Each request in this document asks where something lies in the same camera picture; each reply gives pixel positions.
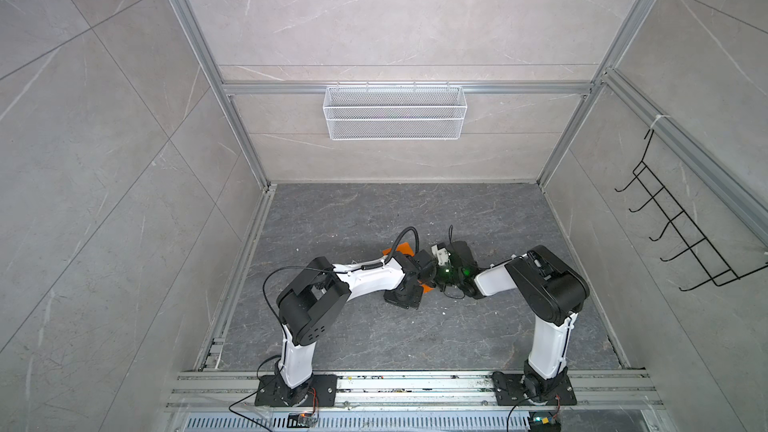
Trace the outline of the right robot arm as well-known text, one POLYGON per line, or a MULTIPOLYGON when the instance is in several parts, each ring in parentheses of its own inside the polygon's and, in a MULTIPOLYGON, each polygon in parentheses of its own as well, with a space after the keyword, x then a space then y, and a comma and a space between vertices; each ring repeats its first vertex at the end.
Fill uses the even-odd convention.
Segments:
POLYGON ((534 338, 521 385, 536 402, 557 398, 567 379, 567 349, 578 314, 590 295, 587 282, 543 245, 481 268, 464 241, 431 247, 434 285, 459 288, 473 299, 516 290, 535 314, 534 338))

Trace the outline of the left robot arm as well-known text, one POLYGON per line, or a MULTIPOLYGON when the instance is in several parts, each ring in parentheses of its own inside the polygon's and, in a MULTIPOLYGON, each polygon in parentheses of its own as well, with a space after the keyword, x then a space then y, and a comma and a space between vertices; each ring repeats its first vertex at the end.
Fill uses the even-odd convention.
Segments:
POLYGON ((281 399, 288 405, 305 399, 312 387, 315 343, 348 301, 382 291, 387 303, 416 309, 424 293, 421 281, 432 279, 435 272, 436 260, 426 251, 390 251, 377 260, 350 265, 313 259, 277 298, 284 334, 276 366, 281 399))

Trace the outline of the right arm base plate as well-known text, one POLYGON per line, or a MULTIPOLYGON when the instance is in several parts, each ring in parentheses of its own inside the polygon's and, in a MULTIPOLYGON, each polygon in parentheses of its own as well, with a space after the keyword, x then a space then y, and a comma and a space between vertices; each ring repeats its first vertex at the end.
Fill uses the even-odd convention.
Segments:
POLYGON ((567 370, 551 379, 541 378, 535 372, 507 374, 500 371, 493 372, 490 378, 500 406, 574 406, 578 403, 567 370))

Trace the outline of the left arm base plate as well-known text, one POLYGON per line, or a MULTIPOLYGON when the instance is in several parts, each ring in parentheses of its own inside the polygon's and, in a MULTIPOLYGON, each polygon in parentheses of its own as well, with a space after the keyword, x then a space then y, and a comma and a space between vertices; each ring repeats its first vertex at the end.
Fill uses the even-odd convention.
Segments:
POLYGON ((294 407, 317 405, 332 407, 337 394, 338 377, 333 374, 313 374, 296 388, 290 388, 282 376, 262 378, 254 399, 255 406, 294 407))

